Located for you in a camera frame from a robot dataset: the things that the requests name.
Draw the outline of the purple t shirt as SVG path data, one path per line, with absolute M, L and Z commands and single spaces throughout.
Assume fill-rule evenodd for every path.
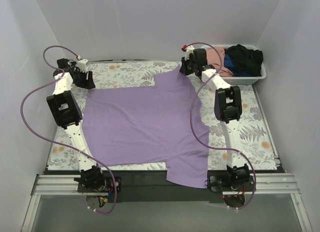
M 168 181 L 201 188 L 210 133 L 201 101 L 179 68 L 156 74 L 154 82 L 90 90 L 82 122 L 88 148 L 108 166 L 164 162 Z

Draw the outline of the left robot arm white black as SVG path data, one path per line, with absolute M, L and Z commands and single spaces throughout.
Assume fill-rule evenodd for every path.
M 75 181 L 87 189 L 96 192 L 103 191 L 106 179 L 98 163 L 92 159 L 92 154 L 82 130 L 82 112 L 74 98 L 71 88 L 93 89 L 93 73 L 88 70 L 89 61 L 78 58 L 76 61 L 62 58 L 57 60 L 58 69 L 53 73 L 55 79 L 54 92 L 46 98 L 56 124 L 63 128 L 71 140 L 73 147 L 79 150 L 77 160 L 80 177 Z

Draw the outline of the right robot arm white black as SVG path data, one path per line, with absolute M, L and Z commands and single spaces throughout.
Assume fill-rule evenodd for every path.
M 227 152 L 226 175 L 224 178 L 211 178 L 215 191 L 218 187 L 239 190 L 250 180 L 249 163 L 241 154 L 240 118 L 242 114 L 241 90 L 228 84 L 217 69 L 207 61 L 206 49 L 196 49 L 192 45 L 182 48 L 185 55 L 181 58 L 180 72 L 188 76 L 195 74 L 204 85 L 215 91 L 214 115 L 223 130 Z

